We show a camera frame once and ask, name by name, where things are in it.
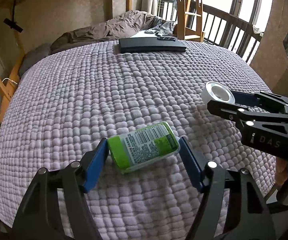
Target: barcode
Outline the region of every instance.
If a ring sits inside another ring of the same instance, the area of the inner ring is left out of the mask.
[[[161,138],[167,134],[168,132],[163,125],[157,125],[138,131],[134,135],[138,144],[144,144],[148,143],[149,141],[154,141],[155,139]]]

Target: balcony railing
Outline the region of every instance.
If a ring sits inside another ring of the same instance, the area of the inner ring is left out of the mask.
[[[175,0],[157,0],[157,2],[159,17],[165,20],[177,20]],[[196,13],[194,1],[191,1],[189,11]],[[195,28],[194,16],[188,17],[187,27]],[[205,43],[230,49],[247,63],[255,54],[262,38],[254,33],[251,23],[206,4],[203,5],[203,31]]]

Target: human hand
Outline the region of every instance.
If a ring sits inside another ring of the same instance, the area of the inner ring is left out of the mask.
[[[288,170],[286,169],[287,162],[281,158],[276,157],[276,166],[275,166],[275,182],[279,185],[288,179]]]

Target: tape roll hole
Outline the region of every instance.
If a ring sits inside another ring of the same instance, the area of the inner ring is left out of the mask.
[[[223,101],[228,101],[230,99],[230,96],[229,94],[224,90],[222,89],[221,87],[218,87],[218,86],[213,86],[212,87],[212,92],[214,93],[214,95],[223,100]]]

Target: white tape roll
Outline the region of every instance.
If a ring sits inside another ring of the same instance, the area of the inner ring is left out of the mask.
[[[214,81],[209,81],[206,83],[201,97],[206,106],[211,99],[235,104],[235,98],[231,91],[229,91],[226,86]]]

